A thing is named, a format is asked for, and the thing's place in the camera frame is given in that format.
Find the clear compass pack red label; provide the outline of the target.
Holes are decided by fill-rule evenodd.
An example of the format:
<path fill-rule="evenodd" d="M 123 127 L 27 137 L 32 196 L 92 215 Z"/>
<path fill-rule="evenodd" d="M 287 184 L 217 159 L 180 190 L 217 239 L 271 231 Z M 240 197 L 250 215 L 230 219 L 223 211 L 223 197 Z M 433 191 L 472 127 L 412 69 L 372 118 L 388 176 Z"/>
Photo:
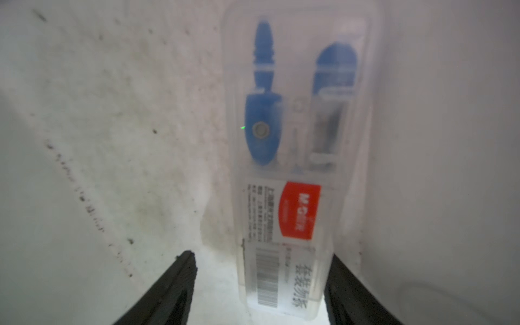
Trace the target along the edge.
<path fill-rule="evenodd" d="M 240 297 L 318 315 L 381 56 L 376 1 L 237 1 L 222 21 Z"/>

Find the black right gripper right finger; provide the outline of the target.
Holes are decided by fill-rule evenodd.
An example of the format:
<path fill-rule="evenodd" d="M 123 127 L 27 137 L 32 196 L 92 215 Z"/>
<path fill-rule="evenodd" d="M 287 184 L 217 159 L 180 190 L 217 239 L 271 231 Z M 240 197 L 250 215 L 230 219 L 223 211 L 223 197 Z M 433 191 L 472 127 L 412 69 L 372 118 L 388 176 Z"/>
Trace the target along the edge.
<path fill-rule="evenodd" d="M 331 325 L 401 325 L 335 255 L 324 290 Z"/>

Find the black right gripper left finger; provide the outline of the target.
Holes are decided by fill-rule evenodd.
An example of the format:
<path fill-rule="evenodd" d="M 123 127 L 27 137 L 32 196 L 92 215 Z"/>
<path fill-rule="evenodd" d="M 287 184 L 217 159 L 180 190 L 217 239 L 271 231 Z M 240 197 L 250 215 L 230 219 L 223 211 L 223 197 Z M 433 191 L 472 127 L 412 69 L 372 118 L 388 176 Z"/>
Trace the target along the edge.
<path fill-rule="evenodd" d="M 116 325 L 186 325 L 197 274 L 195 254 L 184 251 Z"/>

